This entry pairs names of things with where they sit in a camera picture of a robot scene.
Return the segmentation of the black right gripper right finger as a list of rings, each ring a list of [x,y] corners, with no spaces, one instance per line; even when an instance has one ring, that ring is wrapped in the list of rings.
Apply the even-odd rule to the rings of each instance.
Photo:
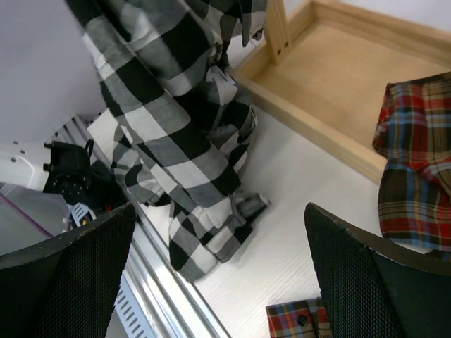
[[[334,337],[449,337],[450,264],[309,203],[304,224]]]

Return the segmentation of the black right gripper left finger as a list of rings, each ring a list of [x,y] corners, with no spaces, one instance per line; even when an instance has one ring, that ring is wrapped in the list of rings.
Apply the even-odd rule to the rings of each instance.
[[[1,256],[1,336],[105,337],[135,223],[125,204]]]

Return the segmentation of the black white checkered shirt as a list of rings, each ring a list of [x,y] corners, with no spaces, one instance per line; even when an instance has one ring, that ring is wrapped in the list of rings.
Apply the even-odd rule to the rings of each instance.
[[[172,267],[188,282],[230,260],[267,200],[239,172],[257,117],[228,73],[234,37],[261,37],[265,1],[69,1],[117,126],[112,172],[171,207]]]

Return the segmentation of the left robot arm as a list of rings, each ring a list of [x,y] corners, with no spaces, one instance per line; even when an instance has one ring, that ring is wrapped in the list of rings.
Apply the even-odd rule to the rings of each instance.
[[[1,252],[41,242],[126,202],[103,161],[85,146],[50,141],[1,145]]]

